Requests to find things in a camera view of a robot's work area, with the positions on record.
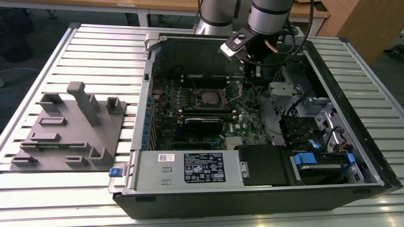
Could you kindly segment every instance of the blue tab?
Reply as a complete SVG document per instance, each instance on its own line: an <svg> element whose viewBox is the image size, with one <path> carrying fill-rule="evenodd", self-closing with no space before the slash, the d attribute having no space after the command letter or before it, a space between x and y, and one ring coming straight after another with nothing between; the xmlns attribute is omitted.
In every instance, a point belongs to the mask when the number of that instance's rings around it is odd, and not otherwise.
<svg viewBox="0 0 404 227"><path fill-rule="evenodd" d="M299 153L294 156L296 165L316 164L318 160L314 153Z"/></svg>
<svg viewBox="0 0 404 227"><path fill-rule="evenodd" d="M347 158L348 158L348 160L350 160L350 164L352 164L352 163L356 162L355 157L354 157L354 154L348 153Z"/></svg>
<svg viewBox="0 0 404 227"><path fill-rule="evenodd" d="M124 169L123 168L111 168L110 169L110 177L123 177Z"/></svg>
<svg viewBox="0 0 404 227"><path fill-rule="evenodd" d="M314 140L310 140L310 143L314 145L315 149L319 149L320 148L320 145L316 144L316 142Z"/></svg>

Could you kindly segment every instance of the warning label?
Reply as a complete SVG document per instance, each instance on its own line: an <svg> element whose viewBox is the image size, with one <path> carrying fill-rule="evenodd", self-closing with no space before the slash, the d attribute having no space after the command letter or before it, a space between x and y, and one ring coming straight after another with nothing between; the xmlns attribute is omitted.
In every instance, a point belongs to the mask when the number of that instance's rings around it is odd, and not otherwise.
<svg viewBox="0 0 404 227"><path fill-rule="evenodd" d="M226 182L223 154L184 154L184 178L187 183Z"/></svg>

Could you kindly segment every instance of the black cable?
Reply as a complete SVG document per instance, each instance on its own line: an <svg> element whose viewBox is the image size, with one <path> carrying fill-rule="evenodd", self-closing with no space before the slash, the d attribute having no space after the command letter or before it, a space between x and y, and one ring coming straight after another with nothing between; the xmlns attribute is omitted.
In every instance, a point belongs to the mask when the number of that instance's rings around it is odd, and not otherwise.
<svg viewBox="0 0 404 227"><path fill-rule="evenodd" d="M286 112L286 115L288 116L292 109L299 105L299 103L303 102L303 100L310 96L311 92L314 91L314 89L308 90L306 93L303 93L303 95L300 96L300 98L298 99L298 101L294 103L294 105L290 107L288 111Z"/></svg>
<svg viewBox="0 0 404 227"><path fill-rule="evenodd" d="M194 21L195 26L198 25L198 16L202 14L202 6L203 6L203 0L198 0L198 12Z"/></svg>
<svg viewBox="0 0 404 227"><path fill-rule="evenodd" d="M290 30L291 36L292 36L292 47L287 52L279 52L278 54L290 54L295 50L295 47L296 47L296 38L295 38L295 33L294 33L291 21L287 20L286 23L287 23L288 30Z"/></svg>
<svg viewBox="0 0 404 227"><path fill-rule="evenodd" d="M308 27L308 30L304 34L302 44L299 45L295 53L292 54L292 56L288 59L286 59L283 62L271 63L271 64L259 63L259 62L255 62L255 61L248 61L248 63L252 64L252 65L262 66L262 67L270 67L270 66L283 65L283 64L288 63L290 61L292 61L295 59L295 57L298 56L302 48L303 48L304 42L308 39L311 26L314 24L314 15L315 15L315 0L310 0L310 27Z"/></svg>
<svg viewBox="0 0 404 227"><path fill-rule="evenodd" d="M276 131L274 131L272 129L268 129L272 133L275 133L275 134L278 134L278 135L282 135L282 136L284 136L284 134L282 134L282 133L279 133L279 132L276 132Z"/></svg>
<svg viewBox="0 0 404 227"><path fill-rule="evenodd" d="M330 143L330 140L331 140L331 136L334 135L335 130L338 130L339 128L340 128L340 126L335 126L335 127L331 129L331 132L330 132L330 134L328 134L328 136L327 136L327 139L326 139L326 142L324 142L324 146L322 147L320 153L324 153L324 152L326 152L327 146L328 146L328 143Z"/></svg>
<svg viewBox="0 0 404 227"><path fill-rule="evenodd" d="M179 24L179 21L183 19L183 16L179 17L179 20L176 21L176 23L174 24L174 26L176 26Z"/></svg>

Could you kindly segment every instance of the cable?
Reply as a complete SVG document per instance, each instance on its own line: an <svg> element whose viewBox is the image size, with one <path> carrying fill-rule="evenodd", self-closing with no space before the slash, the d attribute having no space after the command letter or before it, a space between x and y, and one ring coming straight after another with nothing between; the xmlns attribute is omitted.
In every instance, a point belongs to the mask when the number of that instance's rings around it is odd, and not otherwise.
<svg viewBox="0 0 404 227"><path fill-rule="evenodd" d="M7 95L0 95L3 98L24 98L26 96L7 96Z"/></svg>
<svg viewBox="0 0 404 227"><path fill-rule="evenodd" d="M179 24L179 21L183 19L183 16L179 17L179 20L176 21L175 25L176 26Z"/></svg>
<svg viewBox="0 0 404 227"><path fill-rule="evenodd" d="M299 105L299 103L303 102L303 100L310 96L311 92L314 91L314 89L308 90L306 93L303 93L303 95L300 96L300 98L298 99L298 101L294 103L294 105L290 107L288 111L286 112L286 115L288 116L292 109Z"/></svg>
<svg viewBox="0 0 404 227"><path fill-rule="evenodd" d="M35 71L35 72L40 72L40 71L36 70L36 69L30 69L30 68L15 68L15 69L10 69L10 70L2 71L0 74L2 74L2 73L6 73L6 72L8 72L8 71L12 71L12 70L32 70L32 71Z"/></svg>
<svg viewBox="0 0 404 227"><path fill-rule="evenodd" d="M288 30L290 30L291 35L292 35L292 47L291 47L291 49L287 52L279 52L278 54L287 54L288 55L295 50L295 47L296 47L296 37L295 37L291 21L287 20L286 23L287 23Z"/></svg>
<svg viewBox="0 0 404 227"><path fill-rule="evenodd" d="M271 132L274 132L275 134L284 136L284 134L282 134L282 133L274 131L272 129L268 129L268 130L270 130Z"/></svg>
<svg viewBox="0 0 404 227"><path fill-rule="evenodd" d="M203 0L198 0L198 12L195 16L194 26L198 26L198 16L202 14Z"/></svg>
<svg viewBox="0 0 404 227"><path fill-rule="evenodd" d="M36 70L36 69L31 69L31 68L15 68L15 69L10 69L10 70L3 70L3 71L0 72L0 74L6 73L6 72L8 72L8 71L14 71L14 70L31 70L31 71L35 71L35 72L39 72L39 73L40 73L40 71ZM4 97L4 98L24 98L26 96L8 96L8 95L2 95L2 94L0 94L0 97Z"/></svg>
<svg viewBox="0 0 404 227"><path fill-rule="evenodd" d="M302 48L303 48L304 42L308 39L310 30L311 30L311 26L312 26L312 23L314 23L314 15L315 15L315 0L310 0L310 27L308 27L308 30L307 30L307 32L304 34L302 44L299 45L295 53L292 54L292 56L288 59L286 59L283 62L271 63L271 64L259 63L259 62L255 62L255 61L248 61L248 63L252 64L252 65L258 65L258 66L263 66L263 67L270 67L270 66L283 65L283 64L288 63L290 61L292 61L295 59L295 57L298 56Z"/></svg>
<svg viewBox="0 0 404 227"><path fill-rule="evenodd" d="M338 146L338 148L335 149L335 151L339 151L339 152L342 152L343 147L347 146L347 144L348 144L348 140L347 140L346 136L344 136L342 133L340 133L340 136L342 136L342 138L344 139L344 141L343 141L342 144Z"/></svg>
<svg viewBox="0 0 404 227"><path fill-rule="evenodd" d="M328 136L327 136L327 139L326 139L326 142L324 142L324 146L322 147L320 153L324 153L324 152L326 152L327 146L328 146L328 143L330 143L330 140L331 140L331 136L334 135L335 130L338 130L339 128L340 128L340 126L335 126L335 127L331 129L331 132L330 132L330 134L328 134Z"/></svg>

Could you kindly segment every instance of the aluminum table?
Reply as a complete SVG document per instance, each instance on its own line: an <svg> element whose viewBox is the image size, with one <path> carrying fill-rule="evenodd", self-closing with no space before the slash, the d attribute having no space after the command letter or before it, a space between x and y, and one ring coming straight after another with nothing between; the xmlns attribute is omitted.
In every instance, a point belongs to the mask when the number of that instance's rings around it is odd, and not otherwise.
<svg viewBox="0 0 404 227"><path fill-rule="evenodd" d="M98 100L114 95L128 103L116 163L130 160L142 85L144 35L188 29L79 25L70 28L0 136L0 226L391 226L404 223L404 190L356 201L332 211L191 219L132 220L108 193L108 173L10 172L11 159L42 112L44 92L83 81ZM350 43L311 38L380 150L404 183L404 111ZM124 179L116 178L122 187Z"/></svg>

